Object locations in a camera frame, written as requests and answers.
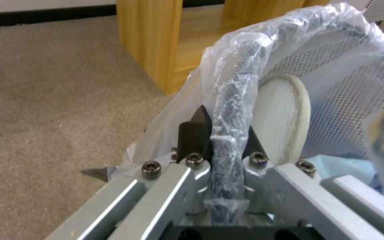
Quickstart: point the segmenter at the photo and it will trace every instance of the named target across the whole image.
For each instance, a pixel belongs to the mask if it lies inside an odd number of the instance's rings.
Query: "carpet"
[[[115,16],[0,27],[0,239],[45,238],[168,101]]]

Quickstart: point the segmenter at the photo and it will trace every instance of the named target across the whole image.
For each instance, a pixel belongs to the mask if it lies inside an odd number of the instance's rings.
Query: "white padded pad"
[[[259,88],[251,126],[274,165],[299,159],[310,117],[309,95],[297,77],[277,75],[265,80]]]

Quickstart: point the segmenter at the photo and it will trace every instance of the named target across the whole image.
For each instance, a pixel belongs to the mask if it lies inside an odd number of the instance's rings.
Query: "blue cloth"
[[[322,179],[341,175],[352,175],[365,184],[370,185],[376,175],[373,163],[368,160],[326,155],[317,155],[306,160],[314,164]]]

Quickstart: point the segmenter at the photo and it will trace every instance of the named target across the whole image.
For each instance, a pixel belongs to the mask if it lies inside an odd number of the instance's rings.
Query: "bolt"
[[[266,167],[268,156],[264,152],[252,152],[250,154],[250,163],[255,167]]]
[[[300,160],[297,161],[296,166],[304,173],[306,173],[309,177],[314,178],[317,169],[312,163],[305,160]]]
[[[197,169],[200,167],[203,161],[204,158],[202,157],[201,153],[198,152],[192,152],[186,156],[186,166],[192,169]]]
[[[157,161],[147,161],[142,165],[142,176],[145,179],[157,179],[161,175],[161,165]]]
[[[177,160],[177,147],[171,148],[171,161]]]

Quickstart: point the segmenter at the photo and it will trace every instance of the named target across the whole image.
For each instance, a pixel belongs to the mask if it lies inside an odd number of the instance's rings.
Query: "wooden furniture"
[[[117,0],[119,39],[165,94],[178,91],[203,50],[223,34],[318,0],[225,0],[182,8],[182,0]]]

